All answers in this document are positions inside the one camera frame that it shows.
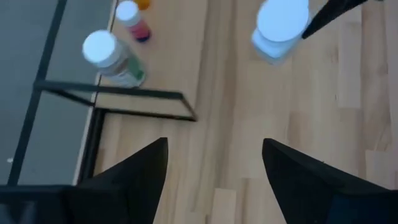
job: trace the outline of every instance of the pink bottle label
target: pink bottle label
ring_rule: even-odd
[[[145,21],[141,20],[137,25],[128,28],[132,36],[136,39],[146,38],[150,34],[150,30]]]

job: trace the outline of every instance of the plastic bottle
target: plastic bottle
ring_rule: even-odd
[[[126,87],[140,86],[145,73],[129,47],[107,30],[91,33],[83,43],[83,56],[102,76]]]
[[[138,42],[149,40],[151,32],[142,19],[136,3],[123,1],[116,8],[116,19],[123,24]]]
[[[257,15],[252,42],[258,54],[273,65],[284,61],[310,23],[308,0],[268,0]]]

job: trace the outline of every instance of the bottle label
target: bottle label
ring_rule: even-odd
[[[143,39],[150,35],[149,27],[144,20],[139,21],[135,26],[129,27],[129,31],[136,39]]]
[[[129,87],[139,86],[145,75],[138,59],[133,55],[122,62],[115,72],[117,75],[107,75],[105,73],[103,75],[112,82]]]

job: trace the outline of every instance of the wooden floor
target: wooden floor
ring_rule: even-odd
[[[398,187],[397,1],[351,11],[279,67],[251,46],[261,2],[209,1],[197,123],[106,118],[96,172],[169,138],[155,223],[285,223],[261,159],[264,138]],[[313,0],[311,8],[324,3]]]

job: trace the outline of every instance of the black object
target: black object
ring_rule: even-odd
[[[398,223],[398,191],[347,174],[273,139],[262,158],[286,222]]]
[[[21,134],[19,136],[19,141],[17,145],[16,152],[14,154],[14,162],[12,163],[11,171],[9,174],[9,178],[7,181],[7,185],[16,186],[19,181],[19,176],[21,174],[22,165],[24,162],[27,145],[29,143],[30,134],[32,132],[33,124],[35,121],[35,116],[37,112],[37,108],[39,107],[40,98],[43,91],[48,93],[58,95],[64,97],[66,99],[72,100],[77,103],[81,103],[83,105],[89,106],[93,109],[94,114],[100,114],[99,117],[92,119],[91,121],[97,122],[95,127],[102,128],[102,124],[98,124],[98,120],[103,122],[103,118],[107,113],[117,113],[117,114],[130,114],[136,116],[146,116],[153,118],[165,118],[165,119],[177,119],[182,121],[197,121],[197,115],[189,104],[187,99],[184,97],[183,93],[178,91],[160,91],[160,90],[146,90],[141,88],[122,88],[122,87],[113,87],[113,86],[98,86],[98,85],[88,85],[82,83],[70,83],[70,82],[55,82],[46,80],[47,70],[49,68],[53,48],[55,45],[55,40],[57,38],[58,30],[60,28],[60,24],[63,17],[63,12],[65,11],[65,6],[67,4],[67,0],[58,0],[57,7],[55,8],[54,16],[51,22],[51,26],[49,32],[47,34],[47,39],[45,41],[43,54],[40,59],[39,68],[36,73],[36,78],[34,82],[34,87],[32,90],[32,94],[30,96],[29,105],[25,114],[24,124],[22,126]],[[174,100],[180,102],[184,107],[189,111],[189,116],[176,116],[174,114],[163,114],[163,113],[149,113],[149,112],[141,112],[141,111],[130,111],[130,110],[116,110],[112,108],[99,108],[96,107],[95,101],[92,102],[90,100],[84,99],[80,96],[77,96],[71,91],[82,91],[88,93],[95,93],[95,96],[98,93],[111,93],[117,95],[125,95],[125,96],[139,96],[145,98],[158,98],[163,100]],[[86,161],[92,161],[95,159],[96,151],[98,148],[95,148],[96,142],[99,142],[99,139],[96,139],[94,135],[89,135],[86,139],[86,149],[90,149],[92,151],[85,151],[85,155],[91,156],[90,158],[86,158]],[[85,167],[86,163],[82,163],[82,170],[85,170],[85,174],[82,176],[88,176],[90,172],[93,171],[92,163],[88,163],[88,167]]]
[[[167,138],[160,138],[76,187],[2,186],[0,223],[153,223],[167,160]]]
[[[308,25],[302,38],[306,39],[307,37],[310,37],[312,34],[316,33],[316,31],[329,24],[329,22],[366,1],[367,0],[329,0],[316,14],[310,25]]]

